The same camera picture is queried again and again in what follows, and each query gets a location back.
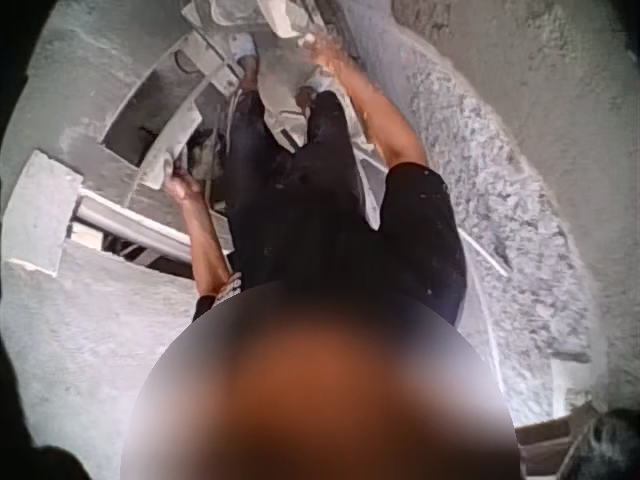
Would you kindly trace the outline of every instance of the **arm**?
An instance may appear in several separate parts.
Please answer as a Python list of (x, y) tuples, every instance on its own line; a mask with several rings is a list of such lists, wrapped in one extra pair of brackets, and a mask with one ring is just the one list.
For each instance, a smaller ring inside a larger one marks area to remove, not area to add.
[(201, 297), (217, 296), (229, 282), (231, 274), (198, 182), (189, 176), (173, 176), (165, 182), (165, 189), (182, 211), (191, 240), (193, 276), (198, 294)]
[(351, 97), (367, 139), (389, 169), (400, 163), (428, 166), (420, 139), (411, 126), (344, 51), (327, 36), (319, 36), (312, 45), (312, 57), (336, 77)]

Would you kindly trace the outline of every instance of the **sleeve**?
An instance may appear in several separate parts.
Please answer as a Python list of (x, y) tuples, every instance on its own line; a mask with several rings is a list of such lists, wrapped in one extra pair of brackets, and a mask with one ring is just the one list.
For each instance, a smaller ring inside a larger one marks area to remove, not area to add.
[(207, 313), (213, 305), (216, 303), (216, 297), (213, 295), (205, 295), (204, 297), (200, 297), (198, 302), (196, 303), (196, 311), (193, 314), (192, 322), (195, 322), (202, 315)]
[(466, 265), (442, 177), (414, 163), (392, 168), (379, 231), (389, 254), (406, 272), (405, 290), (455, 324), (466, 291)]

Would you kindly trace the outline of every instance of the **black shirt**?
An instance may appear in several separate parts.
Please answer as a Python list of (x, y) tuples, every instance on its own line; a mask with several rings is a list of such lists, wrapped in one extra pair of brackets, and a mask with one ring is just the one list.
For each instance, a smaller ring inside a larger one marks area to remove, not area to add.
[(218, 299), (198, 301), (198, 318), (215, 303), (272, 281), (408, 295), (455, 325), (466, 290), (464, 252), (447, 187), (413, 163), (386, 178), (380, 228), (300, 187), (273, 189), (231, 223), (237, 273)]

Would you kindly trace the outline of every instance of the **floor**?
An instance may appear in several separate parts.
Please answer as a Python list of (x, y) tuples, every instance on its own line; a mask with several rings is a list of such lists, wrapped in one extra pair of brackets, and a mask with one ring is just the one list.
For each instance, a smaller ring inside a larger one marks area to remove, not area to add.
[[(640, 76), (606, 4), (333, 3), (369, 74), (432, 150), (459, 223), (509, 271), (474, 257), (478, 289), (461, 328), (494, 369), (514, 423), (580, 400), (582, 391), (556, 393), (585, 352), (601, 405), (633, 406)], [(120, 198), (116, 183), (132, 170), (87, 142), (188, 30), (172, 0), (60, 0), (0, 154), (3, 210), (35, 148)], [(149, 193), (136, 205), (149, 216), (169, 208), (154, 202)], [(186, 326), (192, 286), (68, 243), (58, 278), (9, 264), (2, 276), (0, 328), (36, 441), (73, 451), (96, 479), (117, 478), (127, 411)]]

